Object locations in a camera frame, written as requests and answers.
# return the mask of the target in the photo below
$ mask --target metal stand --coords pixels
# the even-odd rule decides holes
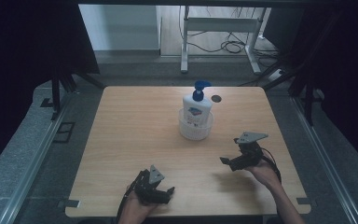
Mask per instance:
[[[313,44],[310,53],[307,55],[304,62],[297,67],[295,70],[285,73],[284,75],[278,77],[274,81],[270,82],[269,84],[263,86],[265,91],[281,84],[285,80],[296,76],[295,80],[293,81],[292,85],[289,88],[289,93],[292,96],[298,96],[304,88],[306,88],[306,97],[305,97],[305,118],[307,119],[308,123],[312,125],[312,117],[311,117],[311,110],[312,110],[312,102],[313,102],[313,87],[314,87],[314,79],[315,73],[312,69],[312,64],[315,61],[316,54],[319,50],[323,47],[323,43],[327,36],[330,34],[331,30],[333,29],[334,25],[338,21],[340,15],[342,14],[342,8],[333,8],[331,16],[327,21],[326,25],[324,26],[322,32],[319,34],[317,40]]]
[[[189,18],[189,6],[185,8],[184,16],[184,36],[182,44],[182,61],[181,72],[187,72],[188,48],[187,48],[187,32],[188,31],[212,31],[212,32],[238,32],[252,33],[249,45],[245,46],[249,61],[256,75],[260,74],[260,67],[253,54],[255,41],[258,38],[261,25],[263,23],[266,8],[263,7],[261,15],[257,19],[232,19],[232,18]]]
[[[72,77],[72,74],[76,74],[99,89],[104,89],[106,86],[95,80],[93,77],[90,77],[88,74],[82,73],[80,71],[75,70],[73,67],[56,68],[53,71],[52,79],[51,79],[51,89],[52,89],[52,103],[53,103],[53,116],[51,120],[55,120],[58,117],[58,114],[61,110],[61,100],[60,100],[60,82],[67,92],[76,91],[76,83]]]

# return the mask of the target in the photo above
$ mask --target pump dispenser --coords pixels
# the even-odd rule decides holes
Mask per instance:
[[[194,127],[203,127],[212,108],[212,102],[204,98],[203,89],[212,86],[207,81],[197,81],[193,94],[183,97],[184,119]]]

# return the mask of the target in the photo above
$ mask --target wrist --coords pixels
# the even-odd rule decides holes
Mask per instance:
[[[280,192],[283,190],[281,182],[272,182],[266,185],[267,189],[271,192]]]
[[[141,224],[145,219],[139,216],[123,217],[118,224]]]

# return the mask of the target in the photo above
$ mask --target bottle label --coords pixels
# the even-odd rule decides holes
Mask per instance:
[[[200,115],[202,114],[202,110],[190,107],[188,112],[190,112],[191,115],[187,115],[187,123],[198,127],[200,125]]]
[[[193,116],[197,116],[197,115],[201,115],[202,114],[202,110],[199,110],[195,107],[190,107],[188,109],[188,112],[190,112]]]

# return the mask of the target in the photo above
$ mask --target black curtain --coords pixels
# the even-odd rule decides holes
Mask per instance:
[[[358,1],[344,9],[317,58],[323,110],[358,151]]]
[[[99,73],[78,5],[0,1],[0,154],[35,87],[68,67]]]

